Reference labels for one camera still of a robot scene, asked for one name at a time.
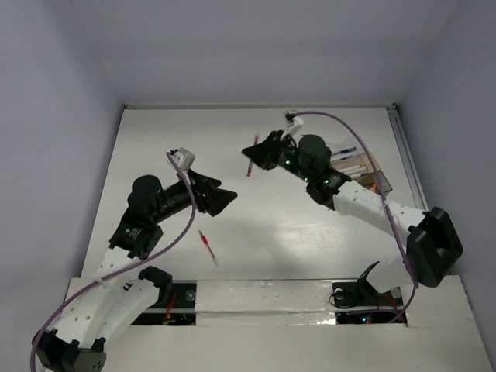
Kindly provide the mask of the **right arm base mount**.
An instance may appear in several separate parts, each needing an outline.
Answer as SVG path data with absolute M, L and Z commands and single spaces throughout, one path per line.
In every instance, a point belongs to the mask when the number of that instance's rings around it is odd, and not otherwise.
M 379 264 L 372 263 L 355 281 L 338 281 L 332 285 L 328 302 L 335 311 L 338 325 L 404 324 L 401 293 L 395 298 L 392 291 L 379 293 L 367 281 L 369 273 Z

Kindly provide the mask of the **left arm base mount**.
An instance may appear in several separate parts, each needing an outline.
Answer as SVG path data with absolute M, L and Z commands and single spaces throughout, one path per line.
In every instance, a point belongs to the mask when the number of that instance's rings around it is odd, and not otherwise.
M 174 282 L 168 299 L 159 300 L 132 323 L 133 326 L 195 326 L 196 281 Z

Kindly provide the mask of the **red capped white marker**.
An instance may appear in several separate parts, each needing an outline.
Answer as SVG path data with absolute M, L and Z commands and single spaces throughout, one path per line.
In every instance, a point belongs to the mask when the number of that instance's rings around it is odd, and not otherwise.
M 367 168 L 365 166 L 356 165 L 353 167 L 344 168 L 341 170 L 341 172 L 344 174 L 355 174 L 355 173 L 362 174 L 366 170 L 367 170 Z

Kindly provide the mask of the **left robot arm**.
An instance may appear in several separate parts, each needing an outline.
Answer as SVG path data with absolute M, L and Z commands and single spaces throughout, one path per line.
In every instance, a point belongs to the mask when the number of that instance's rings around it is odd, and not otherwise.
M 193 170 L 163 188 L 153 175 L 132 185 L 128 208 L 109 240 L 95 279 L 67 299 L 33 338 L 30 367 L 51 371 L 100 371 L 110 346 L 152 305 L 173 296 L 171 274 L 150 265 L 163 235 L 160 223 L 186 208 L 218 215 L 234 201 L 221 181 Z

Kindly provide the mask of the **blue ballpoint pen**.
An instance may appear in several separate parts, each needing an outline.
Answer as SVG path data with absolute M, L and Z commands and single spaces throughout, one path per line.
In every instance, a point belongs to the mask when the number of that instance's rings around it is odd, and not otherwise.
M 344 148 L 344 149 L 341 149 L 341 150 L 336 151 L 335 153 L 332 154 L 332 156 L 333 157 L 341 156 L 341 155 L 344 155 L 344 154 L 353 153 L 355 151 L 356 151 L 356 147 L 355 146 L 347 147 L 347 148 Z

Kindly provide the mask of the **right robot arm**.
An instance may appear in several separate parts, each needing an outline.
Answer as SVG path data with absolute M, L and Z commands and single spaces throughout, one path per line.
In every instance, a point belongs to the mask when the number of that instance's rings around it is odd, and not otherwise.
M 438 207 L 429 211 L 385 201 L 349 175 L 331 165 L 331 150 L 316 135 L 300 140 L 285 131 L 273 131 L 261 143 L 243 149 L 258 167 L 282 167 L 306 183 L 310 198 L 342 215 L 359 219 L 387 233 L 402 251 L 388 264 L 372 263 L 356 288 L 358 298 L 373 304 L 391 288 L 409 281 L 436 288 L 463 254 L 449 214 Z

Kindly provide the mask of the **red ballpoint pen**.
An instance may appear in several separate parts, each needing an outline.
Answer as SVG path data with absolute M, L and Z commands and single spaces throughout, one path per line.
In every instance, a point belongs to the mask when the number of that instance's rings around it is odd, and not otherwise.
M 208 242 L 208 239 L 206 238 L 205 234 L 201 230 L 198 231 L 198 234 L 199 234 L 199 236 L 201 238 L 201 241 L 203 242 L 204 246 L 206 247 L 206 249 L 207 249 L 207 251 L 208 251 L 208 253 L 209 253 L 210 257 L 211 257 L 212 262 L 216 266 L 218 266 L 219 265 L 218 260 L 217 260 L 217 258 L 215 256 L 212 248 L 210 247 L 209 242 Z

